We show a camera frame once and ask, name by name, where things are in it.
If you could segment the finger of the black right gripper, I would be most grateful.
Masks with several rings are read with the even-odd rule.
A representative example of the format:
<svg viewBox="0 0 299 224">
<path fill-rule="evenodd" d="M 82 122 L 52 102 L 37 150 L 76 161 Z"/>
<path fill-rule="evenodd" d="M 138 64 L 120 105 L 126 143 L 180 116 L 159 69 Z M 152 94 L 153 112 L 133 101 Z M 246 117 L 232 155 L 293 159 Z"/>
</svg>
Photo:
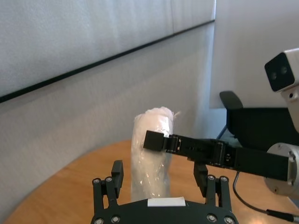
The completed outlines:
<svg viewBox="0 0 299 224">
<path fill-rule="evenodd" d="M 189 137 L 147 131 L 143 148 L 184 156 L 190 161 L 210 164 L 214 158 L 214 143 L 210 140 L 199 140 Z"/>
</svg>

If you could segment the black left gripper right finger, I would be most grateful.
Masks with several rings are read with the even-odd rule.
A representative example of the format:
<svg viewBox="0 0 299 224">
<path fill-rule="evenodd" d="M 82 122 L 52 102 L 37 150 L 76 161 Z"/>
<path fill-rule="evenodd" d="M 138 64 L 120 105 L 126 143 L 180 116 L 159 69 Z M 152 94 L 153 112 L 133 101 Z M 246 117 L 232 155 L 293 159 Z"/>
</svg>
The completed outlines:
<svg viewBox="0 0 299 224">
<path fill-rule="evenodd" d="M 206 165 L 194 163 L 193 175 L 205 204 L 216 207 L 216 196 L 218 197 L 218 207 L 231 208 L 231 198 L 229 190 L 229 178 L 220 176 L 216 178 L 209 175 Z"/>
</svg>

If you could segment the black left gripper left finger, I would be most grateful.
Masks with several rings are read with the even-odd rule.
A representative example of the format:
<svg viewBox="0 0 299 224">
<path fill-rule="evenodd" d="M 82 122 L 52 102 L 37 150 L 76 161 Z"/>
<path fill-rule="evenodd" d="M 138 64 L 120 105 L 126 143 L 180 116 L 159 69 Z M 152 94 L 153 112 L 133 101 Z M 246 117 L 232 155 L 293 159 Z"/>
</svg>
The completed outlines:
<svg viewBox="0 0 299 224">
<path fill-rule="evenodd" d="M 123 161 L 116 160 L 113 163 L 111 175 L 104 180 L 95 178 L 92 180 L 93 185 L 93 207 L 103 208 L 103 197 L 107 196 L 108 206 L 118 205 L 117 199 L 123 183 Z"/>
</svg>

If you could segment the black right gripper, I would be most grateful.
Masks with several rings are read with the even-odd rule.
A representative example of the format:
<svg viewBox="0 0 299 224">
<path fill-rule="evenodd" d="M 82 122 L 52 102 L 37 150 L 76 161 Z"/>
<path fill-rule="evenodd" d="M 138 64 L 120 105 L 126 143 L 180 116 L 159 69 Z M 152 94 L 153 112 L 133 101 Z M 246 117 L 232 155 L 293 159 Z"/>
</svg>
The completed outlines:
<svg viewBox="0 0 299 224">
<path fill-rule="evenodd" d="M 264 151 L 233 147 L 218 141 L 211 150 L 211 164 L 280 181 L 288 179 L 289 158 Z"/>
</svg>

